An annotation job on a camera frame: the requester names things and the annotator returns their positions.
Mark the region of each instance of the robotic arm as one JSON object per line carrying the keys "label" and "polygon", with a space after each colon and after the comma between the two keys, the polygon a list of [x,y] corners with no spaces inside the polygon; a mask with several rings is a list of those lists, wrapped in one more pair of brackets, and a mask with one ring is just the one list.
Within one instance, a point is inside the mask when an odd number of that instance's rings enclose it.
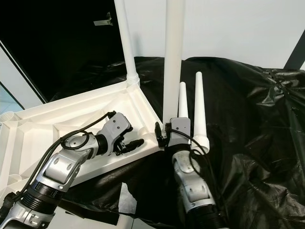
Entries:
{"label": "robotic arm", "polygon": [[109,121],[97,135],[80,131],[85,135],[63,139],[63,149],[44,163],[18,201],[15,201],[14,193],[6,196],[0,210],[0,229],[47,228],[56,207],[85,161],[111,152],[117,155],[127,153],[144,143],[143,139],[139,139],[125,145],[123,136],[132,131],[131,124],[121,113],[111,112],[108,117]]}

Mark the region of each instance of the black plastic covering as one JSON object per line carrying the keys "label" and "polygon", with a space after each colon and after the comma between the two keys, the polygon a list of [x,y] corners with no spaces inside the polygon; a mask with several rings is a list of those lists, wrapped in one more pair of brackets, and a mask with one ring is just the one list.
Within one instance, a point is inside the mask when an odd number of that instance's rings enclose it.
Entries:
{"label": "black plastic covering", "polygon": [[[162,118],[164,59],[135,60],[141,89]],[[182,61],[192,122],[197,71],[203,73],[209,158],[230,228],[305,228],[305,72],[221,58]],[[75,77],[81,81],[74,80],[54,99],[120,82],[126,69],[123,62],[91,63]],[[137,200],[132,217],[156,228],[182,227],[171,157],[163,151],[72,187],[65,200],[117,213],[122,182]]]}

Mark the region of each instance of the white pole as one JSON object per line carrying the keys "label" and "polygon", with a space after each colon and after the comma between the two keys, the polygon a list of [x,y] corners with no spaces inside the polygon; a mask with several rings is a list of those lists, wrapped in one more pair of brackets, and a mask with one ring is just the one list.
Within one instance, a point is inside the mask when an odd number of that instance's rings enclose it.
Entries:
{"label": "white pole", "polygon": [[163,124],[177,117],[183,47],[184,0],[166,2]]}
{"label": "white pole", "polygon": [[140,83],[138,73],[135,69],[134,57],[132,54],[132,44],[129,34],[128,21],[125,10],[124,0],[114,0],[115,11],[118,18],[120,28],[121,41],[123,45],[123,52],[125,64],[127,69],[127,83],[128,85]]}
{"label": "white pole", "polygon": [[[203,82],[201,72],[196,73],[194,139],[204,148],[205,153],[209,152],[210,143],[206,136]],[[193,148],[199,150],[199,148],[195,145],[193,145]]]}
{"label": "white pole", "polygon": [[180,83],[179,88],[179,114],[178,117],[188,118],[188,110],[187,110],[187,97],[186,97],[186,85],[185,82]]}

